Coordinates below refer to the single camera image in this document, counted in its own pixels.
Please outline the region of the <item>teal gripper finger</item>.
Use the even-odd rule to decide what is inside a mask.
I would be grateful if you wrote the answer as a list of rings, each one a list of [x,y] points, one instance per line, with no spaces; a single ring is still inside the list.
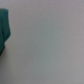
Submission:
[[[5,48],[5,42],[10,37],[11,31],[9,26],[8,10],[0,10],[0,55]]]

